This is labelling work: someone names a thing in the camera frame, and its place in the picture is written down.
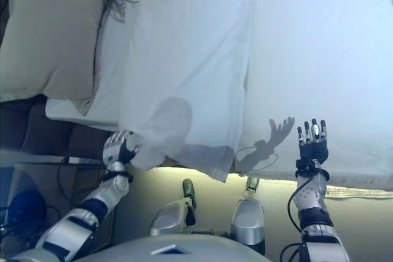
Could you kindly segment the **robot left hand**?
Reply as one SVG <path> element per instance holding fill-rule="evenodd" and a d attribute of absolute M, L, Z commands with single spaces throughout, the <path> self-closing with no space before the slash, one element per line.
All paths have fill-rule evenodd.
<path fill-rule="evenodd" d="M 138 154 L 139 146 L 131 143 L 130 131 L 119 131 L 113 133 L 104 143 L 103 163 L 109 166 L 114 162 L 122 164 L 130 163 Z"/>

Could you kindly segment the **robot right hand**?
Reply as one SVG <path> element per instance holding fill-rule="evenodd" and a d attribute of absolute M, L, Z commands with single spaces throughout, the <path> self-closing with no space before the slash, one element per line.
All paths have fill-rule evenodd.
<path fill-rule="evenodd" d="M 320 123 L 314 118 L 311 124 L 304 122 L 304 127 L 297 128 L 298 147 L 300 158 L 317 160 L 320 164 L 325 162 L 329 156 L 327 148 L 327 127 L 325 120 Z"/>

